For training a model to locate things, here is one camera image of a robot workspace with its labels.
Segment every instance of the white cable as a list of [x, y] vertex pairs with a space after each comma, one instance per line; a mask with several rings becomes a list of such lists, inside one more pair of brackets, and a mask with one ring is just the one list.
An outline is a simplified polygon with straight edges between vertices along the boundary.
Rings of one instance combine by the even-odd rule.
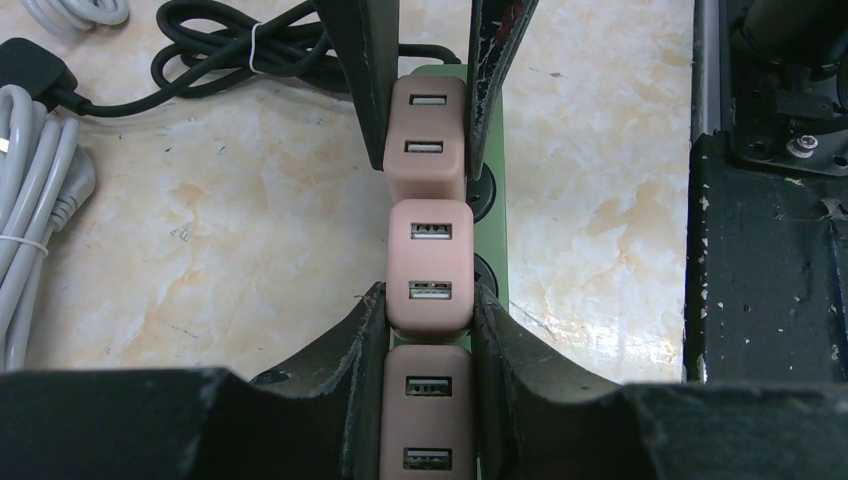
[[[97, 24], [119, 25], [130, 15], [127, 0], [46, 0], [53, 11], [47, 14], [38, 0], [21, 0], [32, 18], [57, 37], [75, 37]], [[58, 17], [64, 22], [57, 22]]]
[[23, 367], [44, 245], [94, 190], [79, 122], [47, 117], [23, 88], [0, 88], [0, 371]]

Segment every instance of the marble countertop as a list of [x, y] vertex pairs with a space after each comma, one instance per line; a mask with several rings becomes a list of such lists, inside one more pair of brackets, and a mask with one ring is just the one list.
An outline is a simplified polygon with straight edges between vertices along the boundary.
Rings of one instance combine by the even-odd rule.
[[[68, 43], [3, 2], [0, 31], [117, 104], [155, 89], [160, 3], [130, 0], [127, 25]], [[295, 4], [225, 3], [260, 19]], [[402, 41], [465, 58], [468, 1], [401, 3]], [[616, 381], [681, 378], [692, 14], [693, 0], [542, 0], [504, 88], [510, 311]], [[249, 378], [385, 279], [385, 179], [352, 104], [301, 86], [259, 78], [82, 120], [97, 190], [50, 243], [28, 368]]]

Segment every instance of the black power cord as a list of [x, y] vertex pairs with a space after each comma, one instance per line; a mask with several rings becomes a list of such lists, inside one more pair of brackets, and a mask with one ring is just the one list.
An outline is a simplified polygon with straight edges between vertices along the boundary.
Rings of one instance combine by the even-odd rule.
[[[256, 27], [253, 66], [277, 77], [297, 77], [321, 90], [348, 92], [347, 81], [321, 22], [293, 25], [315, 13], [309, 1]], [[210, 20], [224, 28], [201, 32], [186, 27], [189, 20]], [[153, 58], [150, 73], [160, 90], [142, 99], [112, 106], [94, 105], [73, 90], [49, 91], [59, 104], [95, 117], [126, 117], [145, 112], [174, 98], [202, 98], [222, 92], [255, 75], [250, 69], [251, 31], [258, 21], [233, 7], [211, 0], [171, 0], [156, 13], [162, 33], [174, 43]], [[434, 58], [460, 63], [449, 49], [439, 45], [400, 45], [400, 55]], [[165, 65], [179, 57], [188, 70], [174, 80], [165, 78]], [[194, 85], [212, 72], [227, 71], [220, 78]]]

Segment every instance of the screw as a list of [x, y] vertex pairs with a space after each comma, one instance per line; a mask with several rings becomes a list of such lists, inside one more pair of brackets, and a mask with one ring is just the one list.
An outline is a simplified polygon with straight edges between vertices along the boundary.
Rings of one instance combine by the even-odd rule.
[[793, 138], [786, 144], [786, 150], [796, 158], [810, 158], [816, 147], [819, 146], [819, 140], [812, 135], [801, 135], [798, 138]]

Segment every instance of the usb port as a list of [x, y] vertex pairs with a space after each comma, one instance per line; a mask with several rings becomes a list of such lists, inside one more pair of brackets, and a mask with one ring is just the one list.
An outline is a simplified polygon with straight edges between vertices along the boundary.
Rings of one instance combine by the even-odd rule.
[[447, 95], [410, 95], [410, 105], [445, 105], [448, 103]]
[[450, 470], [453, 467], [449, 448], [404, 448], [404, 470]]
[[450, 223], [412, 223], [409, 225], [409, 238], [413, 240], [450, 240]]
[[450, 397], [450, 377], [406, 377], [408, 397]]
[[444, 150], [443, 142], [406, 142], [403, 149], [407, 153], [442, 153]]
[[409, 282], [409, 298], [418, 300], [450, 300], [450, 282]]

